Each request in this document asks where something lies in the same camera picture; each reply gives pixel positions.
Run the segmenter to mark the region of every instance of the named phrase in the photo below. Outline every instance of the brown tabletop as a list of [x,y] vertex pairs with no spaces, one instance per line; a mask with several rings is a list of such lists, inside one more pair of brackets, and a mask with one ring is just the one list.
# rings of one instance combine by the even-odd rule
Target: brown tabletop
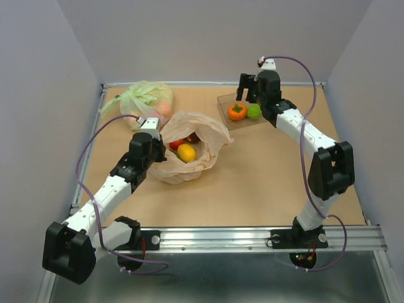
[[[110,88],[106,101],[127,88]],[[220,119],[217,97],[234,93],[234,87],[174,87],[174,111],[202,112]],[[312,88],[284,86],[283,97],[305,113],[312,102]],[[323,133],[338,138],[322,90],[309,120]],[[119,106],[101,121],[120,114]],[[86,184],[96,192],[110,170],[128,150],[133,135],[124,121],[113,122],[96,139]],[[303,209],[304,191],[299,146],[270,123],[230,132],[234,143],[223,148],[215,166],[199,179],[179,185],[155,180],[150,174],[105,222],[124,215],[142,226],[211,227],[291,225]],[[83,195],[81,203],[88,200]],[[365,223],[354,187],[333,205],[331,213],[347,225]],[[325,224],[337,225],[336,220]]]

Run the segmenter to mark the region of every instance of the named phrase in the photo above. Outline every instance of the white wall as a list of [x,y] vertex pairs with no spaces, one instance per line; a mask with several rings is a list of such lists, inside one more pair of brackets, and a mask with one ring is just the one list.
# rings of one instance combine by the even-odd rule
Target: white wall
[[326,84],[340,137],[355,151],[365,215],[380,223],[404,291],[404,2],[374,0]]
[[29,303],[100,86],[55,0],[2,3],[0,41],[0,302]]
[[[238,81],[262,55],[325,81],[371,0],[58,0],[102,83]],[[309,79],[278,62],[283,81]]]

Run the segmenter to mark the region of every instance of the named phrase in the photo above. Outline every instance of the black bracket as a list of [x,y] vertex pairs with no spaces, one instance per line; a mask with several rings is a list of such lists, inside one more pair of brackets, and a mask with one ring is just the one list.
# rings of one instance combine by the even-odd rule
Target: black bracket
[[295,218],[291,229],[271,230],[271,244],[273,249],[308,249],[310,246],[313,247],[312,244],[315,242],[317,248],[327,248],[328,243],[325,241],[325,234],[322,225],[316,229],[305,231]]
[[263,117],[276,127],[276,118],[285,110],[296,109],[289,100],[282,98],[280,78],[276,71],[262,71],[257,76],[241,74],[237,89],[237,101],[240,101],[244,89],[248,89],[246,101],[257,103],[261,107]]
[[146,179],[146,172],[153,162],[166,161],[163,139],[148,133],[136,133],[129,142],[129,151],[118,161],[110,175],[118,175],[131,183],[132,193]]
[[345,141],[319,148],[313,155],[308,181],[313,194],[324,201],[344,193],[355,182],[352,145]]
[[82,284],[94,269],[96,262],[94,251],[85,230],[77,232],[53,222],[45,234],[42,267]]
[[241,74],[239,80],[239,87],[237,88],[236,101],[241,101],[244,90],[247,89],[246,101],[249,103],[256,103],[256,81],[255,74]]
[[[115,219],[117,222],[122,222],[127,224],[132,228],[132,234],[128,241],[121,246],[115,248],[117,251],[136,251],[134,254],[128,254],[128,256],[136,259],[144,259],[144,255],[142,254],[142,243],[141,240],[145,240],[145,248],[148,251],[157,251],[160,249],[160,241],[157,243],[153,243],[153,237],[158,237],[160,239],[161,231],[159,230],[142,230],[140,228],[140,223],[136,220],[132,220],[127,217],[119,217]],[[117,257],[117,263],[120,267],[125,267],[127,270],[137,270],[140,268],[142,263],[130,261],[128,259],[122,258],[120,256]]]

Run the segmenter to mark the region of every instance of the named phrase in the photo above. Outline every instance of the plastic bag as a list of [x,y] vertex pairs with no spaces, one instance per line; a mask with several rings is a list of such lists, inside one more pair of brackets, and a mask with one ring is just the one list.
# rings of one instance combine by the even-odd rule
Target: plastic bag
[[198,178],[202,171],[210,169],[217,161],[220,149],[233,142],[228,129],[211,117],[199,112],[177,112],[164,126],[160,134],[163,142],[186,138],[193,132],[200,138],[200,148],[196,148],[198,159],[184,163],[175,153],[166,149],[167,161],[154,163],[148,172],[160,181],[179,184]]
[[[172,116],[172,89],[160,82],[140,81],[129,87],[100,109],[101,116],[110,111],[117,102],[120,102],[122,114],[132,114],[144,119],[157,117],[160,127]],[[138,130],[140,125],[132,118],[124,118],[130,129]]]

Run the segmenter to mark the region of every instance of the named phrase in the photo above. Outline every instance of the yellow lemon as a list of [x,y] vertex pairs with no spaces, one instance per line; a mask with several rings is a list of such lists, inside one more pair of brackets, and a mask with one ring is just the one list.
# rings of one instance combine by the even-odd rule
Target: yellow lemon
[[185,163],[196,160],[196,150],[189,144],[181,144],[177,150],[179,158]]

